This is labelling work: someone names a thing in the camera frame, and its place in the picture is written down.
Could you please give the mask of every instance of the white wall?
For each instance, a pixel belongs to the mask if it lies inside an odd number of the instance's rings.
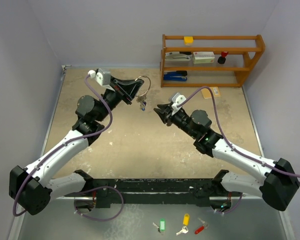
[[[300,173],[300,0],[280,0],[261,34],[266,51],[244,87],[265,156]],[[300,239],[300,189],[288,209]]]
[[[162,34],[257,35],[278,0],[29,0],[62,64],[159,66]]]
[[[0,240],[13,219],[10,170],[40,155],[61,74],[27,0],[0,0]]]

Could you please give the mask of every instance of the beige table surface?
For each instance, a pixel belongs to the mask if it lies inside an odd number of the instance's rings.
[[[84,77],[90,68],[70,68],[66,71],[61,94],[47,140],[47,152],[71,130],[76,122],[77,101],[93,93],[86,87]],[[213,178],[221,169],[243,173],[225,161],[202,155],[193,146],[194,140],[176,126],[167,127],[153,111],[157,104],[168,103],[169,97],[180,92],[186,97],[195,88],[161,88],[157,68],[110,69],[119,79],[135,79],[140,75],[151,78],[152,88],[147,95],[147,108],[133,101],[121,102],[113,110],[113,124],[90,147],[70,160],[55,177],[63,177],[82,169],[93,178]],[[104,88],[90,79],[102,94]],[[257,138],[241,88],[220,88],[216,99],[218,115],[226,136],[234,144],[260,154]],[[184,107],[188,115],[196,109],[205,110],[212,128],[219,132],[211,99],[199,92]],[[107,125],[109,117],[102,124]]]

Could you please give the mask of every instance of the key ring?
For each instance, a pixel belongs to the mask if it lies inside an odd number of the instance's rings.
[[[142,94],[140,94],[140,95],[135,95],[135,96],[137,97],[136,101],[137,101],[138,103],[144,102],[144,100],[147,99],[147,96],[146,96],[146,95],[147,95],[147,93],[149,92],[150,87],[151,87],[151,80],[150,80],[150,78],[149,78],[148,76],[145,76],[145,75],[138,76],[138,77],[135,79],[135,81],[137,81],[137,80],[139,80],[139,79],[141,79],[141,78],[147,78],[147,79],[149,80],[149,87],[148,87],[148,89],[147,89],[144,93],[142,93]]]

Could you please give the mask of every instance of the shelf rack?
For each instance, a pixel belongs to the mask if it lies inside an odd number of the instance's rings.
[[[266,45],[261,35],[256,36],[193,36],[192,46],[183,45],[184,36],[162,35],[162,50],[160,62],[161,87],[241,87],[247,77],[254,69],[258,60],[264,53]],[[231,46],[212,46],[230,43]],[[166,61],[166,53],[169,52],[214,52],[220,55],[221,52],[228,52],[229,55],[240,55],[242,66],[236,63],[218,64],[214,63],[194,64],[192,61]],[[164,72],[167,71],[232,71],[237,83],[166,83],[164,82]]]

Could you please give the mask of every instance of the green key tag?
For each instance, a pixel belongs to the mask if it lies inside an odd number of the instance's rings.
[[[164,232],[166,230],[166,221],[164,218],[160,219],[160,232]]]

